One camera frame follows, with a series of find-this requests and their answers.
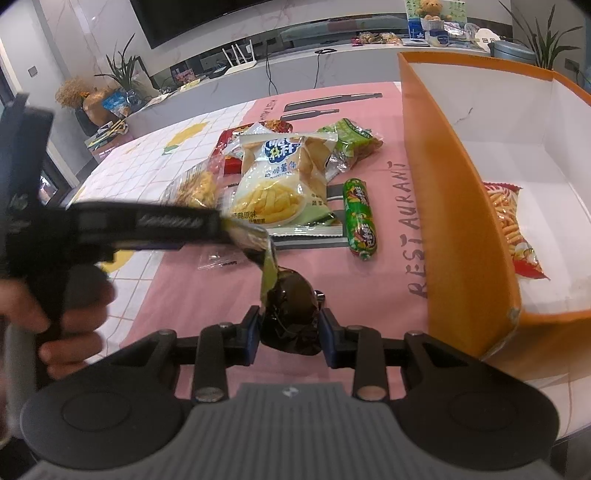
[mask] french fry snack bag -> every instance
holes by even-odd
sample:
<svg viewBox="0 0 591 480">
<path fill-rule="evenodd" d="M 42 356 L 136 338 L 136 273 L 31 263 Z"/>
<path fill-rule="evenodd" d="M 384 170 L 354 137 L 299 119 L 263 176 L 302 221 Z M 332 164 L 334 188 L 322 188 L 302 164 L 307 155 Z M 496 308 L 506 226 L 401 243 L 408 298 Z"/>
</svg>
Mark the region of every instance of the french fry snack bag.
<svg viewBox="0 0 591 480">
<path fill-rule="evenodd" d="M 491 197 L 503 235 L 509 244 L 515 273 L 526 278 L 548 278 L 544 275 L 534 248 L 521 235 L 517 223 L 517 197 L 521 188 L 508 183 L 485 183 L 484 187 Z"/>
<path fill-rule="evenodd" d="M 326 204 L 324 166 L 336 134 L 242 135 L 242 180 L 230 214 L 270 235 L 340 236 Z"/>
</svg>

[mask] snack bag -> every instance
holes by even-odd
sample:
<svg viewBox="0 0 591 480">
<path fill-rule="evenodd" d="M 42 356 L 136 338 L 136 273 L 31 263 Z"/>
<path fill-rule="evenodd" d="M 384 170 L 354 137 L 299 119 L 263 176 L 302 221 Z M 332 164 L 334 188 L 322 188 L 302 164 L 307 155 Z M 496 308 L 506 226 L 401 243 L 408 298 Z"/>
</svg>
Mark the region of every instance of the snack bag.
<svg viewBox="0 0 591 480">
<path fill-rule="evenodd" d="M 359 160 L 369 157 L 384 144 L 372 135 L 371 130 L 358 127 L 348 118 L 318 131 L 336 133 L 339 136 L 335 150 L 326 165 L 327 181 L 331 181 L 340 172 L 350 170 Z"/>
<path fill-rule="evenodd" d="M 289 134 L 293 132 L 293 126 L 282 120 L 267 120 L 262 123 L 229 128 L 220 134 L 212 155 L 225 156 L 225 175 L 240 173 L 242 165 L 242 149 L 238 140 L 240 135 L 271 132 Z"/>
<path fill-rule="evenodd" d="M 324 176 L 336 141 L 336 134 L 241 136 L 243 176 L 230 214 L 271 235 L 342 235 Z"/>
<path fill-rule="evenodd" d="M 517 223 L 517 196 L 520 187 L 507 183 L 485 183 L 501 229 L 509 243 L 515 273 L 527 278 L 548 278 L 544 275 L 534 248 L 525 240 Z"/>
<path fill-rule="evenodd" d="M 161 203 L 182 207 L 215 208 L 223 158 L 211 156 L 176 177 L 160 197 Z"/>
</svg>

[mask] screw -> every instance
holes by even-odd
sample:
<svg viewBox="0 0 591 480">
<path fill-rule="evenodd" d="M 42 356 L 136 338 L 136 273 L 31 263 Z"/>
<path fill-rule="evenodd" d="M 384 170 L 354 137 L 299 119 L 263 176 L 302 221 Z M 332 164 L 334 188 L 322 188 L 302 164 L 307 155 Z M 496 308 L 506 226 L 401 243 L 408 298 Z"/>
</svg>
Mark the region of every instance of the screw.
<svg viewBox="0 0 591 480">
<path fill-rule="evenodd" d="M 326 295 L 320 290 L 314 290 L 314 294 L 316 295 L 316 301 L 320 304 L 320 307 L 322 307 L 326 302 Z"/>
<path fill-rule="evenodd" d="M 202 387 L 195 392 L 195 398 L 203 403 L 214 403 L 223 398 L 223 391 L 218 387 Z"/>
<path fill-rule="evenodd" d="M 357 390 L 357 396 L 365 401 L 380 401 L 386 396 L 386 391 L 382 387 L 366 385 Z"/>
</svg>

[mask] yellow pattern on tablecloth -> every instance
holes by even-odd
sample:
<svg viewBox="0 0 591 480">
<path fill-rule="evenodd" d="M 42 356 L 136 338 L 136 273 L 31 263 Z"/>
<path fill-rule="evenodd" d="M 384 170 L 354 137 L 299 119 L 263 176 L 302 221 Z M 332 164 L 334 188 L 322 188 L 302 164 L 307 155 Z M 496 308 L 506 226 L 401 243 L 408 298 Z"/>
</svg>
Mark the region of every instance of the yellow pattern on tablecloth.
<svg viewBox="0 0 591 480">
<path fill-rule="evenodd" d="M 166 144 L 164 147 L 164 154 L 167 154 L 171 150 L 178 148 L 185 140 L 194 137 L 195 135 L 201 133 L 201 131 L 205 128 L 207 122 L 203 122 L 201 124 L 191 125 L 180 132 L 178 132 L 173 139 Z"/>
</svg>

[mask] chip bag in box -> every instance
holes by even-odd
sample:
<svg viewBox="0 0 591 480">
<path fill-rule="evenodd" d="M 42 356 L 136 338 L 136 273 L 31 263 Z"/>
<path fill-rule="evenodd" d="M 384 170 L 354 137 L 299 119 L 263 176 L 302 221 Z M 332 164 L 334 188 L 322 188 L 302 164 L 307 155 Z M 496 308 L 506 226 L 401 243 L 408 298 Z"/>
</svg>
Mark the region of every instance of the chip bag in box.
<svg viewBox="0 0 591 480">
<path fill-rule="evenodd" d="M 507 183 L 485 183 L 484 187 L 509 243 L 515 273 L 527 278 L 548 278 L 544 275 L 534 248 L 521 235 L 517 223 L 517 197 L 521 188 Z"/>
</svg>

